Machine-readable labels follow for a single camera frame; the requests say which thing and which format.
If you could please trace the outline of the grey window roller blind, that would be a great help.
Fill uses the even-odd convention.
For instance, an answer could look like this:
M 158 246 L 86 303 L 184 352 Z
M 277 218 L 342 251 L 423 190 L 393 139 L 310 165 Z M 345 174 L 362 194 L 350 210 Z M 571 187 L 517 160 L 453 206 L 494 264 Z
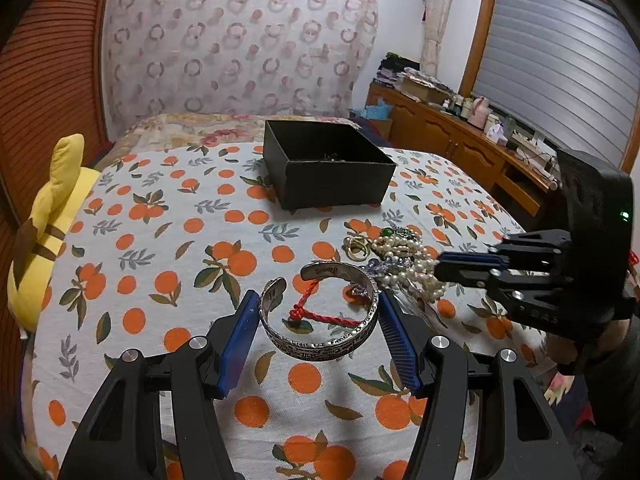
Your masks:
M 639 51 L 601 0 L 494 0 L 472 92 L 617 166 L 639 101 Z

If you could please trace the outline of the floral quilt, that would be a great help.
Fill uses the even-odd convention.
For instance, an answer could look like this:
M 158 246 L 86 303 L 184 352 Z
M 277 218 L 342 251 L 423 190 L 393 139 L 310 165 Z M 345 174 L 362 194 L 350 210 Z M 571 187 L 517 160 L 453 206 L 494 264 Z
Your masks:
M 356 122 L 331 116 L 159 114 L 142 119 L 130 127 L 115 142 L 111 151 L 94 165 L 94 168 L 102 171 L 116 165 L 127 155 L 184 148 L 189 144 L 205 145 L 211 148 L 218 144 L 262 142 L 267 120 L 302 122 L 304 125 L 320 122 L 320 124 L 348 125 L 359 129 Z

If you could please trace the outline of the green gem brooch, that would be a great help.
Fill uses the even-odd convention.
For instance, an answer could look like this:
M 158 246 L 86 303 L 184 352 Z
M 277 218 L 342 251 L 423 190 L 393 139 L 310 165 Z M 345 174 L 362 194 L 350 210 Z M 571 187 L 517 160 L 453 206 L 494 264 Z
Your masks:
M 403 240 L 413 240 L 414 242 L 420 242 L 421 237 L 413 230 L 404 228 L 403 226 L 386 226 L 381 230 L 382 237 L 402 238 Z

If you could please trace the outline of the wooden side cabinet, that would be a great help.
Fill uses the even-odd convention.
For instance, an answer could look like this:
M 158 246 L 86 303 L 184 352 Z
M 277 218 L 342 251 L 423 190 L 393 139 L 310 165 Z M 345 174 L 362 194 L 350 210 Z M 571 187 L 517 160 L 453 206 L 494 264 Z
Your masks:
M 390 104 L 394 148 L 433 153 L 453 162 L 498 200 L 514 218 L 536 220 L 559 196 L 558 186 L 541 177 L 516 155 L 491 143 L 484 133 L 435 107 L 397 90 L 371 84 L 369 104 Z

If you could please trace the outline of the clutter pile on cabinet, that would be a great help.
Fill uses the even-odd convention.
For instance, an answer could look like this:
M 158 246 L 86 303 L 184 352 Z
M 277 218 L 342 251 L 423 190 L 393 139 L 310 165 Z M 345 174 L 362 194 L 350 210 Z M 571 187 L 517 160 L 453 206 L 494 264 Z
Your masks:
M 394 52 L 386 53 L 378 66 L 373 82 L 426 104 L 442 105 L 454 95 L 446 84 L 434 76 L 422 73 L 418 62 Z

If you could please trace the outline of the pink bottle on cabinet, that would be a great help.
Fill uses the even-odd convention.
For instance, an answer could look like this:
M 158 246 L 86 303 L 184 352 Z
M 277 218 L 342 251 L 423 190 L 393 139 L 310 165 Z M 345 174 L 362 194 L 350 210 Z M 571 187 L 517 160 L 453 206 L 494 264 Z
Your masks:
M 480 96 L 472 103 L 468 117 L 468 123 L 475 128 L 483 130 L 485 128 L 488 115 L 490 113 L 489 102 L 484 96 Z

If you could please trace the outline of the yellow plush toy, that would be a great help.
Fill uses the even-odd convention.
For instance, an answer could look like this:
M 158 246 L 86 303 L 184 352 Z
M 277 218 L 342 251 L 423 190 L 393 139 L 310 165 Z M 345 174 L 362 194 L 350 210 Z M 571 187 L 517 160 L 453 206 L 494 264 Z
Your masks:
M 49 177 L 17 231 L 8 275 L 8 308 L 25 333 L 36 330 L 40 312 L 51 298 L 50 278 L 76 214 L 98 180 L 82 164 L 85 138 L 64 136 L 53 149 Z

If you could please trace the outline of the patterned pink curtain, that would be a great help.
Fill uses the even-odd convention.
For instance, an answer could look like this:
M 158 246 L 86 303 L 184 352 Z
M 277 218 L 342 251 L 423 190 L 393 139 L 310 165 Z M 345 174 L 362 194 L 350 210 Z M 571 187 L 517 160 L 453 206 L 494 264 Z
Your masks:
M 107 0 L 108 132 L 159 114 L 346 116 L 378 0 Z

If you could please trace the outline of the wooden louvered wardrobe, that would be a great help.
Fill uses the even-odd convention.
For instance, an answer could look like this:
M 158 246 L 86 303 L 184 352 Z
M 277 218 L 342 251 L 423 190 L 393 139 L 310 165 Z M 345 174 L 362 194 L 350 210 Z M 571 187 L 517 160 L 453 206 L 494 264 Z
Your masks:
M 80 133 L 85 162 L 110 143 L 101 90 L 106 0 L 32 0 L 1 50 L 1 182 L 17 221 L 47 181 L 55 143 Z

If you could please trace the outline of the orange print bedspread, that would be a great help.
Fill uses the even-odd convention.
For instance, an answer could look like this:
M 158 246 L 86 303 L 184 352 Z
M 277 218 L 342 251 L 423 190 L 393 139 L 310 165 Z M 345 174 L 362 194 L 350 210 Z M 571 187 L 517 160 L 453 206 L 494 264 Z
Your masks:
M 35 336 L 49 479 L 536 479 L 564 445 L 539 330 L 449 256 L 521 226 L 440 156 L 133 154 L 70 222 Z

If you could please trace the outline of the gold rings cluster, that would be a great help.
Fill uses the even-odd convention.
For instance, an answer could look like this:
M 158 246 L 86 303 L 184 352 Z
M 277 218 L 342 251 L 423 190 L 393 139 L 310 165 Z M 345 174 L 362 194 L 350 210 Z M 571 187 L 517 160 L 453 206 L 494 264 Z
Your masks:
M 343 238 L 344 252 L 353 262 L 367 261 L 371 255 L 371 241 L 361 235 L 347 235 Z

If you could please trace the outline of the black open jewelry box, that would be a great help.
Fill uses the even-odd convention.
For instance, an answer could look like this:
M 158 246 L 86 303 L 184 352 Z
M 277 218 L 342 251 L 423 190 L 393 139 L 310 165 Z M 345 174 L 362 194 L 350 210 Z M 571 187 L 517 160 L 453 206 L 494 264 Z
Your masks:
M 396 164 L 355 127 L 267 120 L 262 158 L 286 210 L 379 204 Z

